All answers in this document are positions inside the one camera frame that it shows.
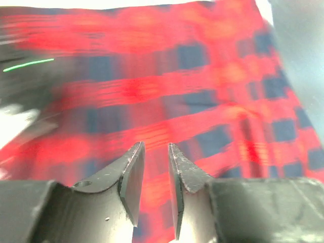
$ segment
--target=plaid fabric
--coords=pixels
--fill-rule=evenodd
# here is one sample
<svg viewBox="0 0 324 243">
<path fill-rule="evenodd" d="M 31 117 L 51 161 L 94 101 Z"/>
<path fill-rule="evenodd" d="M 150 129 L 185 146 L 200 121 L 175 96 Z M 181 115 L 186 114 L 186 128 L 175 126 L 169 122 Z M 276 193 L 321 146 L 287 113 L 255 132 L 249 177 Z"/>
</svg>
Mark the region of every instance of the plaid fabric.
<svg viewBox="0 0 324 243">
<path fill-rule="evenodd" d="M 62 87 L 57 132 L 2 163 L 12 179 L 72 185 L 144 141 L 134 242 L 154 243 L 174 238 L 169 142 L 215 177 L 323 181 L 323 150 L 253 0 L 0 12 L 29 38 L 22 48 L 80 68 Z"/>
</svg>

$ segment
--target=gray floor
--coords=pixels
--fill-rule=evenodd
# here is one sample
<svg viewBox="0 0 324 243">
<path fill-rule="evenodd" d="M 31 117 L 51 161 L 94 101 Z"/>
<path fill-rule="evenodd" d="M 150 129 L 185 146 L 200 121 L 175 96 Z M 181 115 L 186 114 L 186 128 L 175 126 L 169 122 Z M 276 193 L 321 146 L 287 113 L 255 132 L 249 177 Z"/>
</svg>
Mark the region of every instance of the gray floor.
<svg viewBox="0 0 324 243">
<path fill-rule="evenodd" d="M 324 1 L 271 0 L 287 76 L 324 144 Z"/>
</svg>

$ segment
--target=red and navy plaid cloth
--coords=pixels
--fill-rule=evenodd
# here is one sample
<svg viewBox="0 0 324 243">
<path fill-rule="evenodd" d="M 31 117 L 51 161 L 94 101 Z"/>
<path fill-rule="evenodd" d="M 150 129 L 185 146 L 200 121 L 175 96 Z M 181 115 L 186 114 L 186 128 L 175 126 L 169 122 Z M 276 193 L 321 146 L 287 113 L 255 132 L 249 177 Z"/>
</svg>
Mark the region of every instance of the red and navy plaid cloth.
<svg viewBox="0 0 324 243">
<path fill-rule="evenodd" d="M 114 10 L 2 8 L 21 48 L 72 59 L 62 124 L 3 163 L 13 179 L 66 185 L 146 144 L 134 242 L 174 238 L 169 142 L 215 177 L 307 176 L 324 153 L 253 0 Z"/>
</svg>

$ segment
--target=green light strip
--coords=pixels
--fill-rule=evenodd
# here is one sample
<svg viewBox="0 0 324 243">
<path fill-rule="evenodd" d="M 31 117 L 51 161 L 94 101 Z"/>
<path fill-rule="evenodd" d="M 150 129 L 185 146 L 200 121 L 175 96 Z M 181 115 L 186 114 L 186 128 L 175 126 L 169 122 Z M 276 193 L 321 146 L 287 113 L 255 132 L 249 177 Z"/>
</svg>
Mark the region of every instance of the green light strip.
<svg viewBox="0 0 324 243">
<path fill-rule="evenodd" d="M 24 63 L 24 64 L 20 64 L 20 65 L 16 65 L 16 66 L 13 66 L 13 67 L 6 68 L 6 69 L 4 69 L 4 72 L 8 72 L 8 71 L 13 70 L 13 69 L 17 69 L 17 68 L 20 68 L 20 67 L 25 67 L 25 66 L 29 66 L 29 65 L 33 65 L 33 64 L 37 64 L 37 63 L 50 62 L 50 61 L 53 61 L 53 60 L 54 60 L 54 58 L 40 60 L 40 61 L 34 61 L 34 62 L 27 62 L 27 63 Z"/>
</svg>

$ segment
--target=screw hole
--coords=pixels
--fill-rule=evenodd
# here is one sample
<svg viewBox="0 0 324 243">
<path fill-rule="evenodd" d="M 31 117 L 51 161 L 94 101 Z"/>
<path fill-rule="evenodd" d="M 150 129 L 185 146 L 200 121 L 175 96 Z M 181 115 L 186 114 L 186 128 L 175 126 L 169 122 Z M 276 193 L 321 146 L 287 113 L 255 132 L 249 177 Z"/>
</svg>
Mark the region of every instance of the screw hole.
<svg viewBox="0 0 324 243">
<path fill-rule="evenodd" d="M 79 181 L 74 185 L 74 187 L 84 187 L 84 186 L 89 186 L 91 184 L 92 184 L 91 181 Z"/>
</svg>

